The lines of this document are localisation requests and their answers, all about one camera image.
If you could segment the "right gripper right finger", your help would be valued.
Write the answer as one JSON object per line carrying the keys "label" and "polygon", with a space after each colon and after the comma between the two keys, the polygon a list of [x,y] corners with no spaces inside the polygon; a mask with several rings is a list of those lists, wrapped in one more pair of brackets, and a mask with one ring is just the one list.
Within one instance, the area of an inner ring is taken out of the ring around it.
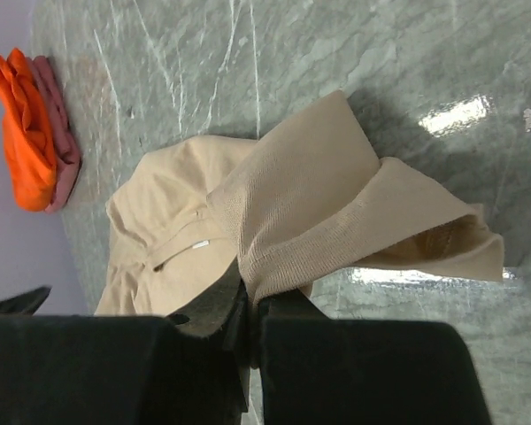
{"label": "right gripper right finger", "polygon": [[300,290],[258,304],[266,424],[490,424],[449,324],[336,320]]}

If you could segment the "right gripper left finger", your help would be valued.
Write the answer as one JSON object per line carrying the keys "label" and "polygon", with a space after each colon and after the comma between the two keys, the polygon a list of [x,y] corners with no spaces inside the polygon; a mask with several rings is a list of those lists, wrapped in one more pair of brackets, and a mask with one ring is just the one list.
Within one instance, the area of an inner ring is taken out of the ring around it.
{"label": "right gripper left finger", "polygon": [[238,266],[165,317],[46,316],[0,300],[0,424],[237,424],[248,409]]}

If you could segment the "beige t-shirt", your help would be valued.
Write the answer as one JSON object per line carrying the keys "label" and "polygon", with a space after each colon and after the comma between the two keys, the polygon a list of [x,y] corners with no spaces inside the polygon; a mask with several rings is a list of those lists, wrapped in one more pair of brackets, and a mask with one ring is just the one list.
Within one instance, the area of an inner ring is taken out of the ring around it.
{"label": "beige t-shirt", "polygon": [[252,305],[345,267],[503,277],[482,208],[379,158],[340,91],[258,141],[198,135],[145,154],[106,212],[99,315],[174,313],[231,265]]}

